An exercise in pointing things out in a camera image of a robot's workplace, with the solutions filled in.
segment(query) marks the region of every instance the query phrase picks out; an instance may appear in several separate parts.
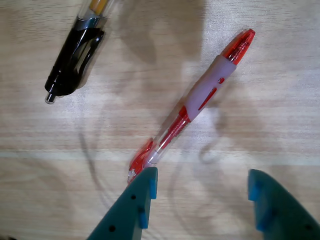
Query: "table surface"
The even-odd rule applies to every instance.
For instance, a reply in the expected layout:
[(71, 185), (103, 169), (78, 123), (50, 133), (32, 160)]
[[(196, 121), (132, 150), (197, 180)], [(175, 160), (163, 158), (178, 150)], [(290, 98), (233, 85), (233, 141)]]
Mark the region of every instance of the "table surface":
[(320, 221), (318, 0), (122, 0), (85, 86), (44, 84), (81, 0), (0, 1), (0, 234), (75, 240), (126, 187), (128, 164), (215, 56), (256, 36), (158, 164), (143, 239), (256, 240), (251, 168)]

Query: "black pen clip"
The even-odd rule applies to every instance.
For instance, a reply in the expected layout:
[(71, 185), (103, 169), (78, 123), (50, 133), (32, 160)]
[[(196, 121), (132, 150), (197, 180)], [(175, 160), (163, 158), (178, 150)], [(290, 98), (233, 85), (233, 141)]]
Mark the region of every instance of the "black pen clip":
[(97, 50), (100, 42), (102, 41), (102, 38), (104, 36), (105, 32), (104, 31), (100, 31), (97, 35), (97, 37), (95, 39), (92, 39), (91, 40), (91, 43), (90, 43), (90, 49), (89, 51), (87, 52), (80, 68), (79, 68), (79, 72), (78, 72), (78, 75), (80, 78), (82, 78), (82, 75), (84, 74), (85, 70), (86, 70), (86, 67), (90, 61), (90, 59), (92, 58), (92, 56), (94, 55), (95, 51)]

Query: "translucent rubber grip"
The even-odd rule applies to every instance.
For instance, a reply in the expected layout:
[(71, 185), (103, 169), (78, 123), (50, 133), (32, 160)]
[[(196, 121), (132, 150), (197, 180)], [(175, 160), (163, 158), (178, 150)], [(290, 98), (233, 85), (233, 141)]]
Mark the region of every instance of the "translucent rubber grip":
[(221, 87), (221, 83), (227, 79), (236, 68), (237, 66), (224, 56), (216, 56), (209, 69), (192, 88), (185, 101), (186, 111), (191, 121), (206, 107), (209, 99)]

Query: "clear pen barrel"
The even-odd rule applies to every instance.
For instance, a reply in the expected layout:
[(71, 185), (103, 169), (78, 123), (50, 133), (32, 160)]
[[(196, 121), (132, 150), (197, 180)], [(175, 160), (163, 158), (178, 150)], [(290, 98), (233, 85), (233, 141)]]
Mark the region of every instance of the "clear pen barrel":
[(107, 18), (114, 0), (88, 0), (84, 2), (78, 14), (78, 18), (88, 20), (93, 16)]
[(151, 151), (145, 160), (145, 167), (154, 167), (155, 164), (158, 163), (161, 156), (174, 143), (176, 138), (189, 123), (187, 118), (188, 116), (185, 117), (177, 114), (172, 124), (165, 131), (160, 132), (158, 136), (155, 137)]

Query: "black pen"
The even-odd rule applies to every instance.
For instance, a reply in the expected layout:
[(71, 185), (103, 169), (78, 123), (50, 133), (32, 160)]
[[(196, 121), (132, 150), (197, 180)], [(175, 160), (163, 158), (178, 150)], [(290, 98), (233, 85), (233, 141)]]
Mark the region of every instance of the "black pen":
[(53, 104), (56, 96), (72, 94), (80, 85), (89, 60), (101, 42), (103, 26), (113, 0), (85, 2), (66, 38), (45, 83), (45, 102)]

